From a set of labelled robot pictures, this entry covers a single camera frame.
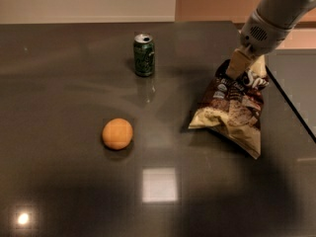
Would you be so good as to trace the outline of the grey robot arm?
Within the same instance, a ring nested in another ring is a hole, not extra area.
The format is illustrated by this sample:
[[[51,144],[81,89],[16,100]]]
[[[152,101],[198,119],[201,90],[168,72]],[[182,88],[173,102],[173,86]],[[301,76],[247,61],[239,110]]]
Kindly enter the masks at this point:
[[[261,0],[240,34],[226,74],[238,78],[260,56],[275,50],[299,20],[316,7],[316,0]]]

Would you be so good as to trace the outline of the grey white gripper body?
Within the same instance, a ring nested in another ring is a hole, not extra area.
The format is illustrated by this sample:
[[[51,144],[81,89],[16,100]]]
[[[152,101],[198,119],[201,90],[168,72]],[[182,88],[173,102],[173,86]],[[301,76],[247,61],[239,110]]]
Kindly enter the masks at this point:
[[[241,30],[240,42],[254,55],[263,55],[274,51],[288,34],[289,30],[272,25],[254,11]]]

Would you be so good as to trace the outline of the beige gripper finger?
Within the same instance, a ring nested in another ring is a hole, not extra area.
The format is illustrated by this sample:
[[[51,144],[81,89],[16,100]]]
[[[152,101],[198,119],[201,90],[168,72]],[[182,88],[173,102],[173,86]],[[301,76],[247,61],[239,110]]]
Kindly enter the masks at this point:
[[[256,56],[248,48],[236,48],[232,53],[228,68],[226,69],[226,75],[236,80],[255,60]]]
[[[251,70],[260,77],[267,76],[265,57],[261,55],[251,66]]]

